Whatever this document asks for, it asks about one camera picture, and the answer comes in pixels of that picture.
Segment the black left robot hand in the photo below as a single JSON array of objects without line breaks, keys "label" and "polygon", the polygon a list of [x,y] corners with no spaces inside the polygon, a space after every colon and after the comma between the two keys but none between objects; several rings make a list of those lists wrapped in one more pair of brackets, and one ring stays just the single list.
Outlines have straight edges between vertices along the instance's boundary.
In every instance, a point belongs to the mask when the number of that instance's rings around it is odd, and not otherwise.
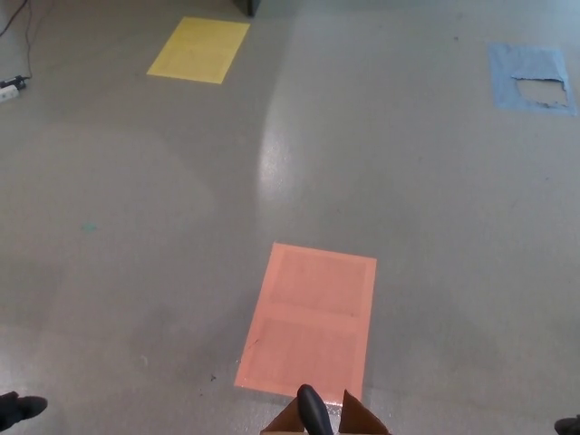
[{"label": "black left robot hand", "polygon": [[11,391],[0,398],[0,426],[7,430],[21,421],[30,420],[46,410],[48,401],[39,396],[20,396]]}]

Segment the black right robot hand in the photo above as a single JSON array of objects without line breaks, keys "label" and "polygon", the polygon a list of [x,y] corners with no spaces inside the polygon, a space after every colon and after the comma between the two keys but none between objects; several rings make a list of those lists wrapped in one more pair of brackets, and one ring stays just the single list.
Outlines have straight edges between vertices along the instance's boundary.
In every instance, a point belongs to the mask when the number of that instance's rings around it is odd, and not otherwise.
[{"label": "black right robot hand", "polygon": [[557,435],[580,435],[580,415],[557,420],[554,429]]}]

